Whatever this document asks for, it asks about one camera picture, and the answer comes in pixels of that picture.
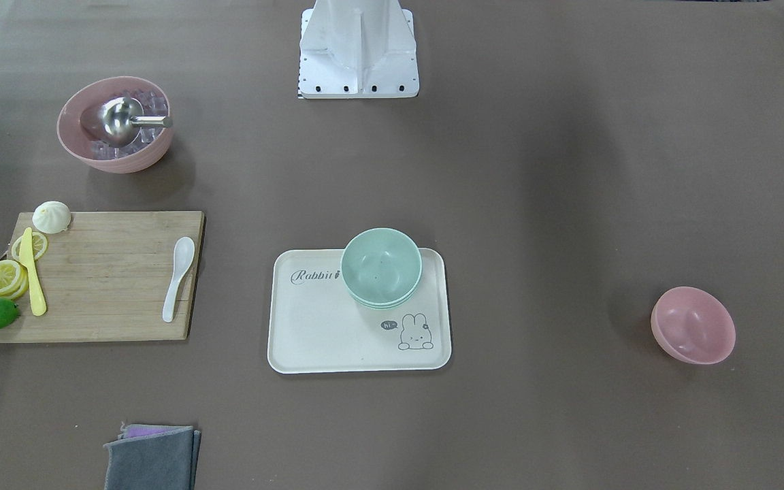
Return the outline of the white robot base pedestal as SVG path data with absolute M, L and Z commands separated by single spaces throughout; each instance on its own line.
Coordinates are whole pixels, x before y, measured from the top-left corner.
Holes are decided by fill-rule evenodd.
M 317 1 L 301 13 L 302 99 L 397 99 L 420 91 L 414 16 L 398 1 Z

